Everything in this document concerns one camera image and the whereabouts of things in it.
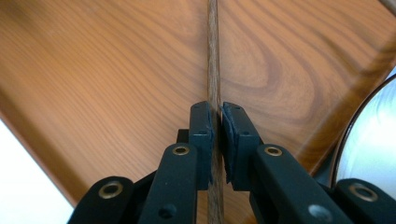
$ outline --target white surface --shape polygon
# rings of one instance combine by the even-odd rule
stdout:
[[[66,223],[73,207],[0,120],[0,223]]]
[[[353,125],[336,179],[368,181],[396,200],[395,172],[396,79],[393,79],[364,107]]]

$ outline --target clamp jaw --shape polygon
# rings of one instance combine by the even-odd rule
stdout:
[[[190,129],[178,131],[156,172],[136,183],[118,176],[98,181],[69,223],[195,223],[197,190],[211,182],[210,118],[207,102],[193,105]],[[224,103],[220,134],[227,182],[250,191],[259,223],[396,223],[388,194],[359,179],[321,186],[285,148],[264,144],[241,106]]]

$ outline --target wood grain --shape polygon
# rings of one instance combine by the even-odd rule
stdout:
[[[218,1],[207,2],[207,99],[215,132],[212,150],[212,184],[207,192],[208,223],[224,223],[222,154],[219,148],[220,111],[220,70],[219,70],[219,20]]]
[[[73,204],[136,181],[206,99],[206,21],[199,0],[0,1],[2,119]],[[313,173],[395,65],[395,22],[376,1],[219,1],[221,101]],[[224,213],[255,222],[230,186]]]

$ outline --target black clamp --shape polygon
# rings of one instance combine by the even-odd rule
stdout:
[[[69,223],[195,223],[197,190],[211,181],[210,118],[207,102],[193,105],[190,129],[178,131],[156,172],[136,183],[117,176],[98,181]],[[259,223],[396,223],[388,194],[359,179],[321,186],[285,148],[264,144],[239,105],[224,103],[221,139],[227,181],[250,191]]]

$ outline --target wooden board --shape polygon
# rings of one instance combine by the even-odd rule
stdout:
[[[376,1],[219,1],[222,100],[312,173],[395,65],[395,22]],[[206,49],[206,1],[1,1],[2,119],[76,204],[158,167],[206,99]],[[226,223],[255,222],[224,195]]]

